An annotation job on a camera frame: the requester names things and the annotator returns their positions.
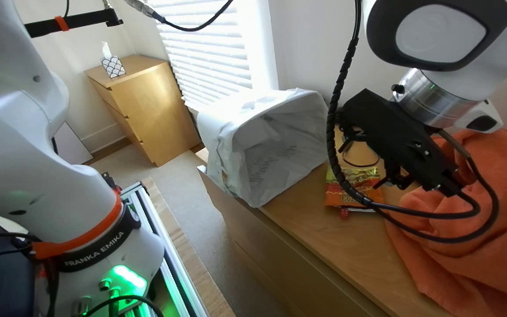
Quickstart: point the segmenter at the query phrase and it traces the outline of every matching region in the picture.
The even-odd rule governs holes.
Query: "orange towel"
[[[475,160],[479,171],[500,199],[500,216],[485,235],[459,244],[426,241],[387,223],[388,234],[408,267],[418,290],[458,317],[507,316],[507,130],[492,134],[463,131],[455,139]],[[481,205],[480,215],[461,220],[435,220],[390,212],[410,225],[432,235],[461,236],[478,229],[489,216],[491,200],[466,161],[443,139],[435,142],[459,168],[467,184],[463,191]],[[400,204],[435,213],[470,209],[458,197],[419,188],[402,197]]]

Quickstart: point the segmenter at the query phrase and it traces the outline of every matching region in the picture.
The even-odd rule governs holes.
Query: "orange clip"
[[[83,235],[62,243],[52,242],[33,242],[33,250],[37,259],[47,259],[55,257],[56,255],[63,254],[77,247],[89,243],[93,239],[97,238],[101,233],[105,232],[108,228],[113,225],[117,220],[118,215],[122,210],[121,197],[117,194],[117,201],[113,207],[113,210],[103,219],[100,223],[95,225],[90,231],[83,233]]]
[[[68,27],[68,24],[66,23],[66,21],[64,20],[64,18],[62,18],[62,16],[55,16],[54,19],[56,20],[56,22],[58,22],[58,25],[60,26],[60,29],[63,32],[66,32],[66,31],[70,30],[70,28]]]

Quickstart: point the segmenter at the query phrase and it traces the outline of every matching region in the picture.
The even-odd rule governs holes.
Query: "wooden chest of drawers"
[[[169,63],[139,55],[121,62],[126,74],[119,77],[102,66],[85,74],[126,137],[157,166],[199,144]]]

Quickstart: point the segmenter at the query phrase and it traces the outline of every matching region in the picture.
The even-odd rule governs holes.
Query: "tissue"
[[[126,74],[120,58],[111,54],[109,44],[107,42],[101,42],[101,44],[103,46],[103,58],[101,58],[101,64],[107,71],[107,74],[109,74],[109,77],[115,78]]]

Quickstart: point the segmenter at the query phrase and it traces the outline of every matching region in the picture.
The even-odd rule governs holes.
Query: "window blind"
[[[226,0],[148,0],[179,26],[206,22]],[[210,26],[183,32],[158,24],[185,105],[202,110],[220,98],[252,88],[250,65],[234,2]]]

